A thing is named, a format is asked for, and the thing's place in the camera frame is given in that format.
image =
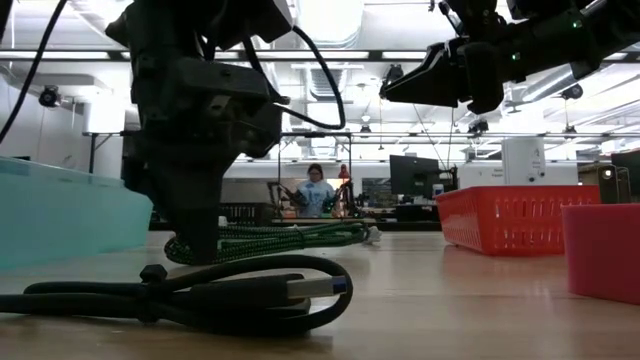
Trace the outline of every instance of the security camera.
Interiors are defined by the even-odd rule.
[[[55,85],[46,85],[38,98],[40,105],[46,108],[57,108],[62,103],[62,96]]]

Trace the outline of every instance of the pink container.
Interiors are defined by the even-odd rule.
[[[640,204],[562,209],[569,291],[640,305]]]

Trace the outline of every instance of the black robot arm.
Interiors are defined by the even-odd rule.
[[[506,24],[495,0],[443,0],[461,37],[429,46],[423,63],[382,93],[394,102],[496,109],[503,83],[570,63],[576,79],[640,41],[640,0],[509,0],[519,23]]]

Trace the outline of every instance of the ceiling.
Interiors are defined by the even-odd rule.
[[[500,1],[498,10],[510,21],[505,2],[506,0]],[[12,21],[2,42],[2,49],[5,51],[36,49],[56,3],[57,0],[16,1]],[[108,39],[103,34],[103,30],[106,24],[115,19],[130,1],[70,0],[69,3],[49,41],[49,50],[80,52],[125,50]],[[290,8],[300,26],[325,48],[341,48],[345,51],[424,51],[434,42],[445,41],[455,36],[445,17],[437,10],[429,12],[428,1],[364,0],[364,3],[361,3],[361,0],[346,2],[344,0],[290,0]],[[258,45],[262,45],[261,49],[270,51],[301,49],[300,41],[293,34],[271,45],[260,43]],[[405,73],[418,64],[416,59],[401,63]],[[29,63],[14,62],[11,65],[15,71],[24,71]],[[359,132],[367,120],[366,123],[373,132],[428,131],[439,134],[427,140],[424,137],[357,139],[358,142],[370,144],[359,146],[360,150],[352,150],[357,158],[379,156],[374,153],[382,147],[379,145],[380,142],[387,152],[411,151],[426,156],[433,156],[434,152],[438,154],[449,152],[453,153],[450,156],[459,157],[464,149],[480,148],[485,152],[499,149],[499,142],[495,139],[460,138],[449,141],[447,134],[450,131],[464,133],[469,123],[478,119],[477,116],[470,114],[464,105],[457,109],[449,109],[381,101],[377,96],[380,79],[385,75],[390,63],[355,60],[348,64],[334,63],[333,66],[338,69],[335,70],[336,73],[342,74],[343,97],[347,102],[347,128],[350,131]],[[337,123],[335,104],[319,103],[310,96],[311,89],[316,88],[322,91],[326,83],[317,76],[314,77],[314,73],[318,70],[305,70],[308,67],[309,63],[305,61],[277,61],[269,64],[267,69],[273,75],[271,79],[277,83],[280,92],[293,99],[295,109],[305,111],[311,117],[324,122]],[[126,62],[44,61],[40,65],[39,72],[42,74],[88,74],[111,89],[121,101],[128,101],[131,76]],[[530,76],[523,83],[507,84],[507,100],[517,102],[521,100],[519,97],[526,90],[531,93],[535,89],[544,90],[545,86],[549,88],[548,84],[553,85],[554,81],[562,75],[563,69],[552,69]],[[579,100],[565,102],[551,93],[549,94],[551,96],[539,96],[542,98],[532,104],[517,107],[519,112],[513,112],[513,107],[503,105],[496,111],[483,115],[482,118],[488,120],[491,132],[500,133],[561,132],[567,121],[571,125],[576,125],[577,130],[582,133],[636,131],[635,124],[640,125],[640,98],[637,95],[640,93],[638,91],[640,82],[636,81],[637,79],[640,79],[640,64],[612,64],[580,82],[585,94]],[[291,119],[286,126],[286,130],[293,131],[301,131],[305,128],[308,126],[294,119]],[[591,138],[581,141],[572,140],[571,144],[566,144],[565,139],[558,138],[549,139],[548,142],[550,148],[563,144],[568,148],[568,145],[571,145],[575,150],[598,155],[600,151],[597,151],[597,146],[605,140],[607,139]],[[439,145],[415,145],[407,150],[407,144],[425,144],[427,141],[429,144],[434,142]],[[458,144],[450,147],[449,142]],[[298,141],[295,145],[304,147],[305,143]],[[293,149],[294,155],[291,156],[295,156],[296,151],[300,149]],[[313,155],[312,152],[302,149],[302,156],[310,156],[310,154]]]

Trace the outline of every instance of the woman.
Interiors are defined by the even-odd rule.
[[[307,169],[307,176],[309,176],[309,180],[298,184],[298,192],[307,201],[307,205],[300,208],[298,216],[317,218],[322,216],[324,202],[330,200],[335,191],[329,183],[324,181],[324,172],[320,164],[311,164]]]

